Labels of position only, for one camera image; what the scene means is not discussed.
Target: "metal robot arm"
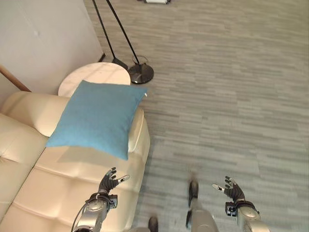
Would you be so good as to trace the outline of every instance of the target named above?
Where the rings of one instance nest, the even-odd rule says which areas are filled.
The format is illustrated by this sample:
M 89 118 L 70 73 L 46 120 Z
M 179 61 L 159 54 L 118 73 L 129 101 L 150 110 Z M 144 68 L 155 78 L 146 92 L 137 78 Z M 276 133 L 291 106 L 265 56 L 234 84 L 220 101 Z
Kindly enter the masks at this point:
M 245 200 L 245 195 L 239 185 L 230 177 L 225 177 L 225 188 L 213 184 L 212 186 L 233 199 L 225 203 L 225 212 L 228 216 L 237 217 L 237 225 L 243 232 L 270 232 L 261 221 L 260 213 L 252 202 Z
M 129 175 L 116 179 L 116 168 L 110 169 L 100 182 L 98 192 L 91 195 L 78 212 L 71 232 L 99 232 L 110 209 L 117 207 L 117 195 L 108 195 L 110 190 L 128 180 Z

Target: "cream leather sofa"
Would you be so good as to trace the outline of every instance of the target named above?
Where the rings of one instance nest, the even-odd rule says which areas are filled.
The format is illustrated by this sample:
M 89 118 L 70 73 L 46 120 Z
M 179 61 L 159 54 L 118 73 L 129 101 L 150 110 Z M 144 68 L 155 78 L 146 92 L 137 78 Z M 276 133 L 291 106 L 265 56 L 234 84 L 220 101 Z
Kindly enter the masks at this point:
M 81 147 L 45 148 L 69 98 L 20 91 L 0 113 L 0 232 L 69 232 L 80 207 L 111 168 L 131 178 L 111 191 L 118 207 L 102 231 L 132 225 L 150 139 L 138 108 L 129 133 L 127 161 Z

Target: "sofa armrest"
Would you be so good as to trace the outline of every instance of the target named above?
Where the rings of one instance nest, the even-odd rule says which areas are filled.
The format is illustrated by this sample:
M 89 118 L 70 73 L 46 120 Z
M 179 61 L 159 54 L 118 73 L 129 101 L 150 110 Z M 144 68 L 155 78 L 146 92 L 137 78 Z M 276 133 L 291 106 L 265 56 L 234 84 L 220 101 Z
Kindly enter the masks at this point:
M 69 100 L 67 97 L 20 91 L 5 101 L 1 112 L 50 137 Z M 137 146 L 143 121 L 144 111 L 137 108 L 129 133 L 129 152 L 133 152 Z

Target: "white marble table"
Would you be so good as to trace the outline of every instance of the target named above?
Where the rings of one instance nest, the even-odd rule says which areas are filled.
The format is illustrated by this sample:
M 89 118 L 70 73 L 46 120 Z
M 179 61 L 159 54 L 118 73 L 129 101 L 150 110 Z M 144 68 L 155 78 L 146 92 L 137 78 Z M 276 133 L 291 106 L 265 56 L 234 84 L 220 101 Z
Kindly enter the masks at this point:
M 58 95 L 71 97 L 82 80 L 92 83 L 131 84 L 129 73 L 123 67 L 107 62 L 92 63 L 70 73 L 62 81 Z

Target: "teal throw pillow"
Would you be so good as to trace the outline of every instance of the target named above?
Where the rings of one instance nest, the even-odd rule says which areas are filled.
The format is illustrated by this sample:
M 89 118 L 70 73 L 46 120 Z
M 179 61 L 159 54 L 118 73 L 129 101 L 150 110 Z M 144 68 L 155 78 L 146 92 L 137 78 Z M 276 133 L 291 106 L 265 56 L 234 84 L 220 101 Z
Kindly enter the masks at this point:
M 127 160 L 128 134 L 147 89 L 82 81 L 46 146 L 93 147 Z

